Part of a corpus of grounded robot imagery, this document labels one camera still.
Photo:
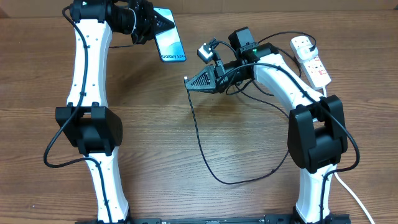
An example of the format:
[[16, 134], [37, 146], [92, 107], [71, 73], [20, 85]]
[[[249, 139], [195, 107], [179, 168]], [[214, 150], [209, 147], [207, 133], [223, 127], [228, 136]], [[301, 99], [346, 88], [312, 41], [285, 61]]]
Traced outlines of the Samsung Galaxy smartphone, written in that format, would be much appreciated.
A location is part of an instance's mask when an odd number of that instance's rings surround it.
[[155, 42], [161, 61], [165, 63], [176, 63], [186, 61], [185, 51], [180, 39], [177, 25], [172, 11], [167, 8], [155, 7], [155, 14], [160, 14], [174, 22], [175, 27], [171, 30], [155, 34]]

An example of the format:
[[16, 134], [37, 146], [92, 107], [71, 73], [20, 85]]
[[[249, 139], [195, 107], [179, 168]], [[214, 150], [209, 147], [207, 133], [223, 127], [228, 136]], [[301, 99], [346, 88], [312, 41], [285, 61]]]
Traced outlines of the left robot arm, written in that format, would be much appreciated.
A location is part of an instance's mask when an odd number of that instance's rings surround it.
[[59, 135], [64, 134], [81, 157], [61, 164], [85, 162], [90, 170], [98, 204], [93, 223], [132, 223], [118, 164], [123, 140], [121, 118], [112, 112], [106, 96], [106, 63], [114, 33], [130, 35], [133, 44], [145, 44], [175, 24], [155, 10], [150, 1], [73, 1], [63, 8], [75, 31], [73, 82], [67, 103], [55, 109], [60, 126], [44, 152], [44, 163]]

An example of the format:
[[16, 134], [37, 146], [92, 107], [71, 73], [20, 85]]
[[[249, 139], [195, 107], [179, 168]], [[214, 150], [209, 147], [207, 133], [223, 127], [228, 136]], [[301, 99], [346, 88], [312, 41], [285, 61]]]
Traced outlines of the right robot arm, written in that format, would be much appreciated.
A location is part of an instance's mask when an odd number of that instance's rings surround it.
[[206, 67], [192, 79], [188, 92], [223, 93], [239, 82], [257, 81], [267, 87], [288, 112], [288, 153], [300, 169], [298, 199], [290, 215], [266, 215], [266, 223], [350, 223], [348, 215], [335, 215], [328, 208], [333, 174], [348, 148], [343, 104], [335, 96], [324, 96], [308, 86], [285, 63], [281, 49], [256, 42], [247, 27], [234, 31], [227, 46], [236, 57], [223, 63], [212, 39], [197, 55]]

